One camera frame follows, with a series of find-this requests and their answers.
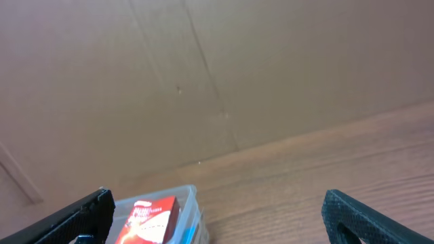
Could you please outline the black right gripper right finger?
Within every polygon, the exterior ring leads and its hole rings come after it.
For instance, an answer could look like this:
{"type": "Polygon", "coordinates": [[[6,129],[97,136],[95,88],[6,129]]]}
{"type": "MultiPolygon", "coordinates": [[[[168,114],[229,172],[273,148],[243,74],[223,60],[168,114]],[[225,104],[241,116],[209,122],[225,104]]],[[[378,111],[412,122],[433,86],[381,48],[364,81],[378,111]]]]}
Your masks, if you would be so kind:
{"type": "Polygon", "coordinates": [[[432,239],[336,189],[326,192],[321,215],[331,244],[433,244],[432,239]]]}

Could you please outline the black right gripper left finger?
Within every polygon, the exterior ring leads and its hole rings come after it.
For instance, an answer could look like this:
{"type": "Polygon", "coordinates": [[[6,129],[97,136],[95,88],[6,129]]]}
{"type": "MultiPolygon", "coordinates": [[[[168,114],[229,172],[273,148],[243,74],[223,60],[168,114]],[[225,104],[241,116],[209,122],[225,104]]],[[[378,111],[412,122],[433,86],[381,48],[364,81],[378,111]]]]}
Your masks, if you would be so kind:
{"type": "Polygon", "coordinates": [[[1,239],[1,244],[105,244],[113,223],[112,192],[100,188],[52,215],[1,239]]]}

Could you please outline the red medicine box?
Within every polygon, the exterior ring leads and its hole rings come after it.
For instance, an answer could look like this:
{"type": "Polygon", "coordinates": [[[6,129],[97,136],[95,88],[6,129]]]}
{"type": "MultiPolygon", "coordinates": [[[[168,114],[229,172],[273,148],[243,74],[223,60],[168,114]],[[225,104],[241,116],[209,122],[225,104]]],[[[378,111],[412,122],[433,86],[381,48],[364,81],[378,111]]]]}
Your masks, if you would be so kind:
{"type": "Polygon", "coordinates": [[[179,213],[174,195],[136,201],[115,244],[167,243],[174,235],[179,213]]]}

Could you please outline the clear plastic container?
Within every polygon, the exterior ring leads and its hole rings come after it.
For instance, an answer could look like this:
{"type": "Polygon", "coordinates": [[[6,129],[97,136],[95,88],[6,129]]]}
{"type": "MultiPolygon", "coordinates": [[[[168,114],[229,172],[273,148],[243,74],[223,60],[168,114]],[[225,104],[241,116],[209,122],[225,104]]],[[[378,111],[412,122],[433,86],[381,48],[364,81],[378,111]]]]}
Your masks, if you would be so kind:
{"type": "Polygon", "coordinates": [[[141,199],[157,200],[174,195],[180,205],[180,213],[174,235],[167,243],[180,244],[185,229],[198,224],[197,233],[192,244],[209,244],[210,235],[205,226],[203,212],[196,200],[196,194],[197,189],[195,186],[184,185],[116,201],[113,223],[106,242],[115,243],[136,201],[141,199]]]}

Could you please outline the blue VapoDrops box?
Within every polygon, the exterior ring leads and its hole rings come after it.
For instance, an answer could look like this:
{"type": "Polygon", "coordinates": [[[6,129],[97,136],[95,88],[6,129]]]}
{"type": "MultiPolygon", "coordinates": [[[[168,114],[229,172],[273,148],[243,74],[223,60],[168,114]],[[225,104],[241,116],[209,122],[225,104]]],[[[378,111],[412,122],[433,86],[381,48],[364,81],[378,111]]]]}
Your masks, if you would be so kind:
{"type": "Polygon", "coordinates": [[[193,239],[196,236],[197,233],[198,224],[195,226],[191,226],[189,228],[186,228],[184,231],[184,234],[182,236],[182,240],[180,241],[180,244],[192,244],[193,239]]]}

